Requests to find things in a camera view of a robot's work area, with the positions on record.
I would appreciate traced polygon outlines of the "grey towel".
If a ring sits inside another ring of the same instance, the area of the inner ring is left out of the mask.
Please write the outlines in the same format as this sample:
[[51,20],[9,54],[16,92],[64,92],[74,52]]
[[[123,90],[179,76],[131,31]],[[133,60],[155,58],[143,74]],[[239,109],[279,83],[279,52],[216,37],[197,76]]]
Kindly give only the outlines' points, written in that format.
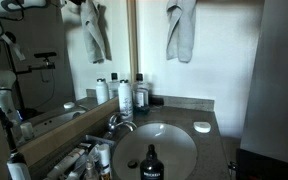
[[192,59],[197,0],[169,0],[166,12],[169,17],[166,58],[177,58],[189,63]]

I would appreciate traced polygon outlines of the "blue mouthwash bottle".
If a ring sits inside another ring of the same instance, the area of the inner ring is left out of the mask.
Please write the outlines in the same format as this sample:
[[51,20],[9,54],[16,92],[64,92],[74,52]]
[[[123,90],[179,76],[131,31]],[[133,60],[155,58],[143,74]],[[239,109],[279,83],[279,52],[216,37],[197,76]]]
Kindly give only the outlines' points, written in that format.
[[136,74],[133,97],[135,111],[147,114],[149,112],[149,85],[144,81],[141,73]]

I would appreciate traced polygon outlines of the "tall white spray bottle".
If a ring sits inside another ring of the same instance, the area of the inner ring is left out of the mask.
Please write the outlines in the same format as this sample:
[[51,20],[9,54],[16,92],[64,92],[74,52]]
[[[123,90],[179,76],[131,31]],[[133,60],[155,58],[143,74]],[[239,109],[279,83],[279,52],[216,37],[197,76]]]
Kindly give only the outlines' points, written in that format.
[[127,80],[121,80],[118,87],[119,109],[122,119],[131,121],[133,116],[132,91]]

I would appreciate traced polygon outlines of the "chrome faucet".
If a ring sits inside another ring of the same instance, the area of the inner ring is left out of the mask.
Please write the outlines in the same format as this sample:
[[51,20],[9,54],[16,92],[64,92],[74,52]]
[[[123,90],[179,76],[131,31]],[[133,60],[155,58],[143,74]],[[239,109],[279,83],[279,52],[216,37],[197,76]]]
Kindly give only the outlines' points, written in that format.
[[133,123],[132,121],[122,120],[121,119],[122,116],[123,114],[120,112],[112,114],[112,116],[108,120],[107,132],[104,134],[105,139],[112,139],[117,130],[122,126],[127,127],[130,131],[135,131],[137,129],[135,123]]

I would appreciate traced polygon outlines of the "white round soap case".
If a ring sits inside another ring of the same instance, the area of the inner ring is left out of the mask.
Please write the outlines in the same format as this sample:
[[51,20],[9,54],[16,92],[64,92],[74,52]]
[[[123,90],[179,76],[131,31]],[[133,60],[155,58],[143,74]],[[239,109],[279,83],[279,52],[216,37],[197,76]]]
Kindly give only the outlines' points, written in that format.
[[200,133],[208,133],[211,130],[211,125],[208,122],[194,122],[193,126]]

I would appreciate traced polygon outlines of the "small white capped bottle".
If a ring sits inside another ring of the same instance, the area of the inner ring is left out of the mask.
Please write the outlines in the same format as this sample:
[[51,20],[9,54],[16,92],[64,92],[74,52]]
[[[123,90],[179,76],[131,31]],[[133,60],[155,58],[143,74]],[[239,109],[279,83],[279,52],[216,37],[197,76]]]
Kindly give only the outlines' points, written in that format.
[[101,178],[102,180],[111,180],[110,146],[102,144],[99,146],[98,152],[100,155]]

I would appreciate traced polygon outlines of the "black dropper bottle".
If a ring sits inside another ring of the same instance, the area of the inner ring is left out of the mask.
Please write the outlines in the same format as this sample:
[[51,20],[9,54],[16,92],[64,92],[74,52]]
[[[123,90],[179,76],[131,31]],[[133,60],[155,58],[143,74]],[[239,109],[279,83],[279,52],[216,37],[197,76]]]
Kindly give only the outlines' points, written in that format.
[[141,180],[164,180],[164,165],[157,158],[155,146],[150,144],[146,158],[140,164]]

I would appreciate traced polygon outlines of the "wood framed mirror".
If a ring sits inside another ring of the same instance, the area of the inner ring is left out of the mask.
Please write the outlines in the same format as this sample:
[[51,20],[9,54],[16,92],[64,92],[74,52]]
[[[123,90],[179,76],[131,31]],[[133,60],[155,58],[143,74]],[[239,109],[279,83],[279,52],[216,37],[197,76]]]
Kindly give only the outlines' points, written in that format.
[[10,118],[33,120],[83,99],[98,78],[129,78],[130,1],[48,0],[43,8],[0,15],[0,40],[19,60],[0,71],[0,93],[17,93],[5,101]]

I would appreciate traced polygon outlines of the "clear toiletries tray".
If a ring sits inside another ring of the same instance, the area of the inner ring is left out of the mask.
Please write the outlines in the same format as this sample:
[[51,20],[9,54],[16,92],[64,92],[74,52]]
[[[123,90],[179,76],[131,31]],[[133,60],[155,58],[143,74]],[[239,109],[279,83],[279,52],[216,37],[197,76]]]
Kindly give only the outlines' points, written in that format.
[[[71,165],[63,174],[61,174],[57,178],[57,180],[81,180],[83,177],[83,173],[86,169],[86,160],[88,157],[93,158],[96,165],[96,169],[99,170],[100,155],[98,152],[98,148],[102,144],[108,144],[110,148],[113,148],[115,142],[92,135],[86,135],[84,138],[82,138],[73,149],[81,148],[84,149],[85,152],[75,161],[73,165]],[[40,170],[37,171],[35,179],[49,180],[47,178],[47,174],[73,149],[71,149],[70,151],[66,150],[64,152],[60,152],[58,155],[56,155],[53,159],[51,159],[48,163],[46,163]]]

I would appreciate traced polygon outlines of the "small clear pump bottle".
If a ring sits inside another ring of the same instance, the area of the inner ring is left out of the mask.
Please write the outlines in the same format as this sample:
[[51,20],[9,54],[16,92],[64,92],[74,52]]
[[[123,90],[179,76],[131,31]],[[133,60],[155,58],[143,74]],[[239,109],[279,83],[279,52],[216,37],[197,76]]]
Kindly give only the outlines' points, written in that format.
[[99,175],[96,170],[96,165],[92,157],[88,157],[86,160],[86,173],[85,180],[99,180]]

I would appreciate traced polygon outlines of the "white cream tube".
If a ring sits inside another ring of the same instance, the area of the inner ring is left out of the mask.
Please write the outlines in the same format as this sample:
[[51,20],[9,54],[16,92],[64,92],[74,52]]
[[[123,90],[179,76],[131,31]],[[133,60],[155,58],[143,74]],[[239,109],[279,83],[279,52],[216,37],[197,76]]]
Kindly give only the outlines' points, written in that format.
[[75,148],[66,155],[53,169],[47,174],[49,180],[57,180],[75,161],[85,152],[84,149]]

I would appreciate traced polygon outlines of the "white bottle at lower left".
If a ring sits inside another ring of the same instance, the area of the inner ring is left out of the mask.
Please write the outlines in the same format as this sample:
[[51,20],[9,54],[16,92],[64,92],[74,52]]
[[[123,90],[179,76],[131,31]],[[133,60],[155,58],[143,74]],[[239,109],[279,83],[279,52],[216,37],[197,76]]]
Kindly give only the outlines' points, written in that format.
[[12,153],[7,161],[7,167],[12,180],[31,180],[29,169],[21,153]]

